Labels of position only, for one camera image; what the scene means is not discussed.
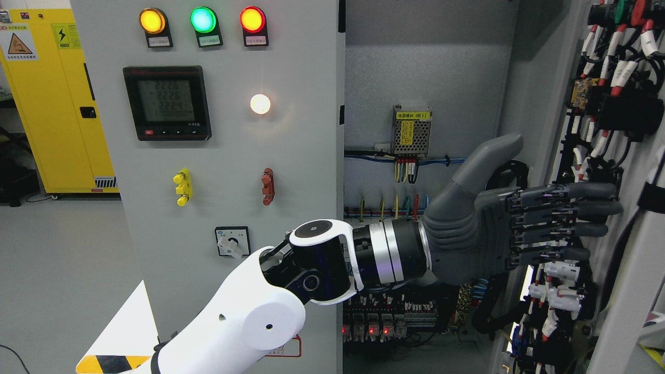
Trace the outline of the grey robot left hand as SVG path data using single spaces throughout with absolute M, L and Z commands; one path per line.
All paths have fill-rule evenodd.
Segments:
M 529 189 L 487 189 L 492 174 L 522 150 L 517 133 L 483 142 L 461 164 L 422 216 L 432 272 L 459 286 L 504 274 L 543 252 L 543 243 L 603 237 L 606 218 L 622 213 L 617 187 L 577 182 Z

